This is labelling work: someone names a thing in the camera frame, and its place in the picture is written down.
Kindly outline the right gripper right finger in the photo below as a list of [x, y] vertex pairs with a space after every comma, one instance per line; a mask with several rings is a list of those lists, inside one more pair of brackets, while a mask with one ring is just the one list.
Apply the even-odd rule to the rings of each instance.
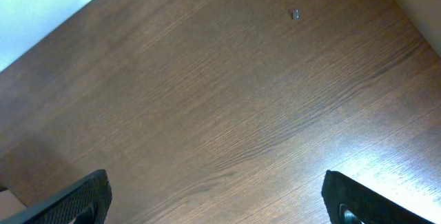
[[326, 171], [321, 195], [332, 224], [432, 224], [337, 171]]

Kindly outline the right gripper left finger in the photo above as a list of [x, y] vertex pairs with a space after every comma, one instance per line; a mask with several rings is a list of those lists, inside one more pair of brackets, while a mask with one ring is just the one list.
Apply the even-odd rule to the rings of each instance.
[[1, 224], [104, 224], [112, 202], [105, 170], [96, 170]]

